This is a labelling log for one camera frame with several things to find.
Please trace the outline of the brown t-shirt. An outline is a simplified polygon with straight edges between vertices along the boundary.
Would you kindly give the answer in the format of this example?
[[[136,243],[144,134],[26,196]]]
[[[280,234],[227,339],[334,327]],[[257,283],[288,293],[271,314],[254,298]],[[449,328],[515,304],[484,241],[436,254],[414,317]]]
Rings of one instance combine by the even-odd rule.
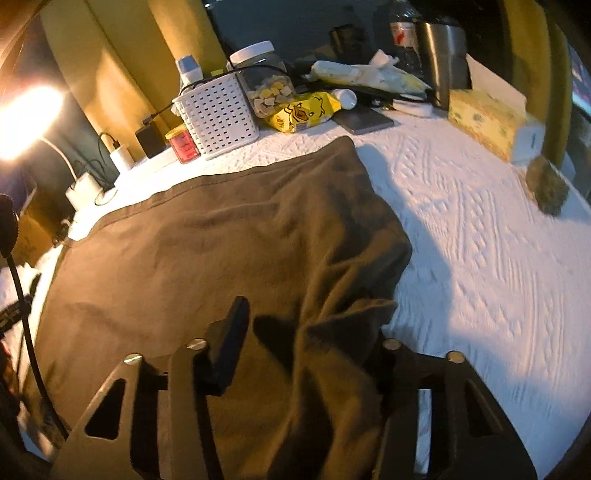
[[[172,353],[232,301],[252,323],[209,403],[228,479],[366,479],[381,440],[368,361],[412,247],[353,140],[201,176],[64,244],[35,352],[73,424],[125,355]]]

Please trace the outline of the white power strip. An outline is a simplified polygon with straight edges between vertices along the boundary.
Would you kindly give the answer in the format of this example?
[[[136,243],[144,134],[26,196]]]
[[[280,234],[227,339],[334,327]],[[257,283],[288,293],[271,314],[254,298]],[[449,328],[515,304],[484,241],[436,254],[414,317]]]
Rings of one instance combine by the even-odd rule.
[[[144,158],[137,162],[130,170],[121,173],[115,180],[114,185],[117,188],[123,187],[129,183],[137,183],[144,180],[150,180],[156,174],[168,165],[177,161],[176,155],[171,148],[152,158]]]

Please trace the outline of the red tin can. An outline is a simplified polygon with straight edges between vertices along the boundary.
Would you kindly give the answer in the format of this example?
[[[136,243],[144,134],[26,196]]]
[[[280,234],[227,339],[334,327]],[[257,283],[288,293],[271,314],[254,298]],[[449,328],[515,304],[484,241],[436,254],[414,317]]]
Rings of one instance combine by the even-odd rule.
[[[165,134],[165,140],[181,164],[189,163],[200,156],[200,152],[184,123],[169,130]]]

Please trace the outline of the white charger adapter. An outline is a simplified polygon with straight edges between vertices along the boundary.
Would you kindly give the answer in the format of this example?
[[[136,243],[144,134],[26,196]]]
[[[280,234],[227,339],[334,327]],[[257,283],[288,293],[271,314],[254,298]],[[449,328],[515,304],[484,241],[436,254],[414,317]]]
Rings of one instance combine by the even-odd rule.
[[[129,150],[124,145],[119,145],[110,153],[111,161],[120,174],[131,170],[135,164]]]

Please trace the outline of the black charger adapter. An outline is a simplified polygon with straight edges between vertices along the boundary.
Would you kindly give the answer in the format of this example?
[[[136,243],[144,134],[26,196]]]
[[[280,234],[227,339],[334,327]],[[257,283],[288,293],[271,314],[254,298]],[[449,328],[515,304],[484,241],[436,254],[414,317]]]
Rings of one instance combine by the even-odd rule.
[[[159,155],[167,148],[165,139],[154,122],[143,124],[135,132],[135,137],[148,159]]]

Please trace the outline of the cardboard box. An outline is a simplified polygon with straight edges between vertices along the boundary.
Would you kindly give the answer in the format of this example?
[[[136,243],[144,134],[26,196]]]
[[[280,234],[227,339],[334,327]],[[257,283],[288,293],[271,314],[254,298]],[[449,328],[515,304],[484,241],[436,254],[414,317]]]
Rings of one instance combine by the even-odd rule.
[[[64,220],[71,220],[74,208],[65,199],[55,200],[44,190],[34,189],[18,214],[19,234],[12,256],[16,265],[35,266],[54,246]]]

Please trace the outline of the white perforated basket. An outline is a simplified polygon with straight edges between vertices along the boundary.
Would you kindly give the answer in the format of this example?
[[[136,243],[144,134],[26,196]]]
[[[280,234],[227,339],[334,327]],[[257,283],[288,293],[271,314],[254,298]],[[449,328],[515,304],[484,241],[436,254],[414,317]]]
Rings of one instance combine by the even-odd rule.
[[[259,138],[235,72],[187,85],[173,105],[202,156],[213,158]]]

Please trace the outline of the yellow snack bag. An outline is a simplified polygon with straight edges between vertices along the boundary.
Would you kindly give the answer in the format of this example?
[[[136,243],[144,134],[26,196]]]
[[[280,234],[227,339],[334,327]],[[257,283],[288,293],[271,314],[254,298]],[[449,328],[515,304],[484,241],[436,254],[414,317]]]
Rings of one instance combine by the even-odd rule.
[[[279,132],[297,133],[329,121],[341,109],[341,102],[331,93],[308,93],[281,106],[266,118],[266,124]]]

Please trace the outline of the clear snack jar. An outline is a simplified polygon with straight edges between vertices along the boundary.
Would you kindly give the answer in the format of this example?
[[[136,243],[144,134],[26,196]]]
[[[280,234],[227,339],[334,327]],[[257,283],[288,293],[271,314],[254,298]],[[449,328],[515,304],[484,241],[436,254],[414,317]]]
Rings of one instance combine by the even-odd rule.
[[[294,101],[296,97],[287,67],[269,40],[232,53],[228,68],[238,71],[238,80],[252,111],[260,119],[276,114],[284,104]]]

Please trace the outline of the black smartphone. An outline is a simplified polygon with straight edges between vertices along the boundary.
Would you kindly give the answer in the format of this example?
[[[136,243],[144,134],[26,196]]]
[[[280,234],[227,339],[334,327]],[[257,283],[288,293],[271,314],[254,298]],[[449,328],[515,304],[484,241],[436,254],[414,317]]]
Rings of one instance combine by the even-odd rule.
[[[339,110],[332,115],[332,120],[353,135],[365,135],[399,125],[397,121],[363,106]]]

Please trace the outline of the tablet computer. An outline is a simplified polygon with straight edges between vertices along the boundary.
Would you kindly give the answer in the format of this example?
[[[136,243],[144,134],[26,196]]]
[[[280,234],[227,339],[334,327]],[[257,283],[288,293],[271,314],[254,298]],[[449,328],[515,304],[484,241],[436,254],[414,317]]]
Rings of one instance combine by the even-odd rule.
[[[1,164],[0,191],[11,197],[14,211],[18,216],[21,216],[26,210],[36,190],[37,182],[26,167],[16,164]]]

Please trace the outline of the white desk lamp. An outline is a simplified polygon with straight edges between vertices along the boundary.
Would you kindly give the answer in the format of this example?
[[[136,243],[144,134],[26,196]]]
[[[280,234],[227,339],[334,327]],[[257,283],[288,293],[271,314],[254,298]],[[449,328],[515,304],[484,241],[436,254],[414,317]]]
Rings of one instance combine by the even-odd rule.
[[[38,85],[1,106],[1,161],[13,163],[35,147],[56,156],[67,171],[69,183],[64,196],[75,212],[98,205],[105,190],[89,173],[77,173],[73,161],[47,134],[61,114],[64,95],[57,89]]]

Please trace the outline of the yellow curtain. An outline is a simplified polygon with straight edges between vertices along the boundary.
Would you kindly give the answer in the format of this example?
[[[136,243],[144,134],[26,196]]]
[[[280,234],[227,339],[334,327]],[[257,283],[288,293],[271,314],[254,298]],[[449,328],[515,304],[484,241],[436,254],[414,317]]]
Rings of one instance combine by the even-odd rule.
[[[143,119],[157,113],[160,133],[180,122],[162,110],[178,93],[176,60],[190,55],[205,74],[226,61],[200,1],[51,1],[41,22],[91,126],[134,159],[144,155],[135,136]]]

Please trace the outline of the wet wipes pack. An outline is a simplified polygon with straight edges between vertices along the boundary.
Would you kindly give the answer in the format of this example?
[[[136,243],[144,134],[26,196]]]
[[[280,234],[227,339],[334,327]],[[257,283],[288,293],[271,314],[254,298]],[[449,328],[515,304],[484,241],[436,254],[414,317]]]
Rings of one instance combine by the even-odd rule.
[[[308,81],[322,81],[332,85],[367,87],[393,94],[423,96],[432,87],[419,77],[399,68],[398,58],[377,50],[369,64],[348,65],[329,60],[318,60],[304,76]]]

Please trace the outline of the yellow tissue box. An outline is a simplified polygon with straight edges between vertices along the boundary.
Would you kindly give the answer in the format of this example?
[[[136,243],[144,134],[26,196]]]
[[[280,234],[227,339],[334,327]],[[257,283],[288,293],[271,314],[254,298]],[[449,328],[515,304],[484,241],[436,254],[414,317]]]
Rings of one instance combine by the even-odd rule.
[[[542,152],[546,127],[526,111],[526,97],[466,57],[472,87],[450,92],[448,119],[507,163],[526,165]]]

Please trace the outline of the plastic water bottle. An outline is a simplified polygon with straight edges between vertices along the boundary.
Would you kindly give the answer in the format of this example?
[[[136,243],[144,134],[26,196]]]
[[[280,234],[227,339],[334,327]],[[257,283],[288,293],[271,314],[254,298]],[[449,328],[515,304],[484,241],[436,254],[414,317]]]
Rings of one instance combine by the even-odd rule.
[[[394,53],[399,67],[419,78],[423,77],[420,47],[416,23],[420,12],[407,0],[394,0],[390,5],[389,23],[394,43]]]

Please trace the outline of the small green stone figure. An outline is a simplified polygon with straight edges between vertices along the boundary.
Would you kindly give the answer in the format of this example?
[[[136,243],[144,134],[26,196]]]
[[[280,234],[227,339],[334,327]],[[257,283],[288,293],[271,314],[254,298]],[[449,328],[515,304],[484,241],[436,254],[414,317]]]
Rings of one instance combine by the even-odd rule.
[[[559,216],[567,201],[569,187],[545,157],[538,156],[529,163],[525,181],[540,211]]]

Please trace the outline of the stainless steel tumbler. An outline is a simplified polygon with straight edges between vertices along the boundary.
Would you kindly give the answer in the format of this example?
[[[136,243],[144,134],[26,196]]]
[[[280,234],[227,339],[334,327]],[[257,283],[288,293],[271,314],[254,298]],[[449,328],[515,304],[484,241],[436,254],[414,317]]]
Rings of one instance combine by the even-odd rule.
[[[448,110],[450,92],[470,86],[465,31],[451,19],[433,22],[421,20],[415,26],[424,78],[431,86],[433,103],[438,108]]]

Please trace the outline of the computer monitor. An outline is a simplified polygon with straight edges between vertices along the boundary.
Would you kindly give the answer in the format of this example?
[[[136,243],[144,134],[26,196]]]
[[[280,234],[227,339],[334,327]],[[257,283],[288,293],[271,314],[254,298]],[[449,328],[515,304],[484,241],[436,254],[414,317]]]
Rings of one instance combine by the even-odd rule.
[[[590,73],[584,66],[580,56],[576,50],[569,46],[572,65],[572,97],[573,102],[586,113],[588,117],[591,116],[591,99],[590,99]]]

